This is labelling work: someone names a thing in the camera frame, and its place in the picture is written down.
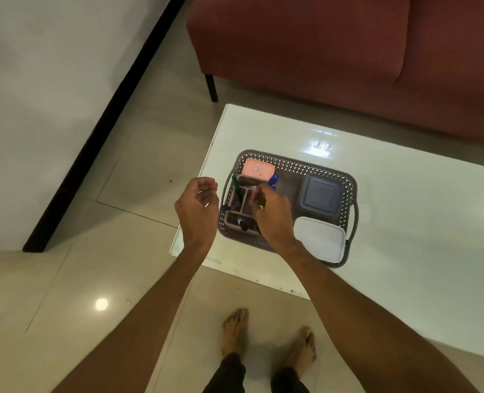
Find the person's right hand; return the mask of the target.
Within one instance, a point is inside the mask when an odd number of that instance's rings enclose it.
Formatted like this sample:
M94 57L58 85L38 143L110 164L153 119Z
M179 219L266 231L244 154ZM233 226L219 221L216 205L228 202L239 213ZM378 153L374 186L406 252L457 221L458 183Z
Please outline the person's right hand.
M293 233L293 219L289 199L276 192L264 210L252 211L261 234L272 249L282 257L289 255L298 245Z

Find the person's left forearm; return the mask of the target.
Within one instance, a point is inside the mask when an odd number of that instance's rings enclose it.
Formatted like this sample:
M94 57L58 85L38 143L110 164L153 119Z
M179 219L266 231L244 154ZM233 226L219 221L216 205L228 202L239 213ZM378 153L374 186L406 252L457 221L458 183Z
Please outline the person's left forearm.
M212 244L185 244L165 274L51 393L144 393L182 298Z

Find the person's right forearm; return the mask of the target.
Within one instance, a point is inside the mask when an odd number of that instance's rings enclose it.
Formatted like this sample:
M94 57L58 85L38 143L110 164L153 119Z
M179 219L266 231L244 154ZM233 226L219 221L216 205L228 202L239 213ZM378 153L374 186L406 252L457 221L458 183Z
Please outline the person's right forearm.
M275 248L366 393L479 393L435 346L323 266L296 239Z

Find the grey compartment pen organizer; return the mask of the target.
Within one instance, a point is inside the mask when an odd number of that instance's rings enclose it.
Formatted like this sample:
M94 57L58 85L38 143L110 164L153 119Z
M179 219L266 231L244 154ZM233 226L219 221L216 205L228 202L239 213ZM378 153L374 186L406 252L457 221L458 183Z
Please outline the grey compartment pen organizer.
M255 187L255 185L241 186L241 190L244 193L244 202L240 204L237 194L234 191L228 205L232 207L232 211L225 212L224 223L226 227L230 230L245 233L249 235L260 235L260 229L256 220L253 218L252 210L249 205L250 191ZM242 231L237 224L237 218L245 219L249 224L248 231Z

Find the pink plastic box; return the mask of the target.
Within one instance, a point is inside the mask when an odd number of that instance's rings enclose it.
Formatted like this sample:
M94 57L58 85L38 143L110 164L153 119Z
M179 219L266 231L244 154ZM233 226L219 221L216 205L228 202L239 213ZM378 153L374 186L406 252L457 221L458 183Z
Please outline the pink plastic box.
M267 182L274 176L275 166L255 158L247 158L240 174Z

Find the grey woven plastic basket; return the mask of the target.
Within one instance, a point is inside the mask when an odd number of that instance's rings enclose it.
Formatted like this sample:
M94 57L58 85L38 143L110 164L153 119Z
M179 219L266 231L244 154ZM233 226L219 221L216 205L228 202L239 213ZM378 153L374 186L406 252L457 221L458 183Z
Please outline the grey woven plastic basket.
M234 187L231 180L232 175L235 175L237 177L240 186L259 185L266 182L261 179L250 178L240 174L247 158L255 158L257 160L265 161L275 166L275 174L278 174L279 176L279 181L276 184L276 191L277 193L284 195L289 199L291 204L293 223L298 217L314 218L333 225L337 225L346 232L346 245L343 260L338 264L330 264L321 261L323 264L330 268L339 268L344 265L349 255L351 242L355 236L359 219L357 204L357 183L353 176L348 173L333 170L321 165L314 165L294 159L278 157L276 155L265 152L246 150L245 152L239 154L232 171L228 175L228 178L225 182L224 192L221 198L222 205L228 205L228 202L234 192ZM307 174L316 174L323 177L335 178L337 180L340 180L344 184L345 188L343 194L343 204L339 215L336 218L325 218L322 216L311 214L309 212L302 211L298 208L300 187L304 176ZM249 235L228 229L224 223L224 216L225 213L220 213L218 221L218 230L223 236L255 248L274 252L274 250L265 240L262 234Z

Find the dark grey lidded container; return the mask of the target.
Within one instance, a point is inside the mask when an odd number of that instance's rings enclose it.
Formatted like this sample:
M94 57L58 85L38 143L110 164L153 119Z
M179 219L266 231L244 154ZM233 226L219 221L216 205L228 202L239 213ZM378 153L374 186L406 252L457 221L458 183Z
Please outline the dark grey lidded container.
M335 178L307 174L300 187L298 208L325 218L336 218L343 204L344 188Z

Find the white lidded container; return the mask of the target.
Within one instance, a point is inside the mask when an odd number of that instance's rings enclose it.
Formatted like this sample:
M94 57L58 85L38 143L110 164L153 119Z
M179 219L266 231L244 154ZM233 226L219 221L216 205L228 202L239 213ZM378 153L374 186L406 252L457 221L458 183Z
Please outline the white lidded container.
M293 231L295 238L318 260L330 264L343 260L346 232L341 227L314 218L298 217Z

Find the black sofa leg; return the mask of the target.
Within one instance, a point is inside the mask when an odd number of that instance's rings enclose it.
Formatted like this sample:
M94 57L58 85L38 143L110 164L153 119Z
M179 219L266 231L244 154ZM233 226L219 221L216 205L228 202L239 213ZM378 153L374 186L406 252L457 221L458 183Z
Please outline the black sofa leg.
M206 85L207 85L207 88L208 88L210 99L213 103L217 103L218 102L218 94L217 94L214 78L210 74L204 74L204 76L205 76Z

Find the black skirting strip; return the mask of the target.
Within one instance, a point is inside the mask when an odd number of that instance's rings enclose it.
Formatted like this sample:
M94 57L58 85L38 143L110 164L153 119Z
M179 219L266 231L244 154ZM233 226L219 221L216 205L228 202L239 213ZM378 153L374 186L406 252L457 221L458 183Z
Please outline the black skirting strip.
M162 0L162 5L149 7L159 10L154 17L152 12L142 21L139 34L145 36L138 51L133 51L134 60L126 63L128 71L123 75L116 91L108 102L93 131L88 136L74 163L68 170L56 193L25 242L23 253L42 253L65 216L77 195L88 172L107 141L125 106L150 65L167 32L171 28L186 0Z

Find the person's left foot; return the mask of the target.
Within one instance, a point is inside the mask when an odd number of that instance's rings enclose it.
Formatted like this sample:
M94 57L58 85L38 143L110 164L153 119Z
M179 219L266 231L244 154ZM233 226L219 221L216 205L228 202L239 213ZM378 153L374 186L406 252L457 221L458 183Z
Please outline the person's left foot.
M236 354L243 357L248 341L249 310L238 308L223 322L221 354L223 358Z

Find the person's foot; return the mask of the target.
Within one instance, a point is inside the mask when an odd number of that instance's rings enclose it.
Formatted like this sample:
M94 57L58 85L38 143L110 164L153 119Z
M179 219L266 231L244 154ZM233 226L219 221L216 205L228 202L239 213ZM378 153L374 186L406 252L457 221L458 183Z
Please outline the person's foot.
M243 357L248 341L249 310L238 308L223 322L221 354L223 358L236 354Z
M297 338L291 346L286 360L285 368L291 368L301 379L317 360L315 336L310 327L300 329Z

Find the person's right foot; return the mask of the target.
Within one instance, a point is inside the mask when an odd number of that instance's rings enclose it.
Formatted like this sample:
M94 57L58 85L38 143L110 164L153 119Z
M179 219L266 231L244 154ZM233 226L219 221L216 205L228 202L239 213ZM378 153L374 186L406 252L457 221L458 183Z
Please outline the person's right foot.
M310 327L300 329L297 338L291 346L286 360L285 368L291 368L301 379L317 360L315 336Z

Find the maroon fabric sofa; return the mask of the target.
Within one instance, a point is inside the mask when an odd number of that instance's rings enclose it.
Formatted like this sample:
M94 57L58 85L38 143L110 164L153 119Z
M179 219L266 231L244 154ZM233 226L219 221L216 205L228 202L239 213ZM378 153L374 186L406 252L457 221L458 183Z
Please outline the maroon fabric sofa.
M195 0L202 73L484 143L484 0Z

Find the person's black trouser leg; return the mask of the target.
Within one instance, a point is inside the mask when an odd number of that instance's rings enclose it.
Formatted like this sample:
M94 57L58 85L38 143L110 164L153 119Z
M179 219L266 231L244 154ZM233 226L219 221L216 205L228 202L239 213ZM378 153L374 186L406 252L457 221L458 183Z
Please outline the person's black trouser leg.
M227 355L202 393L245 393L245 366L238 353Z
M294 368L284 366L271 378L271 393L310 393L310 391L301 382Z

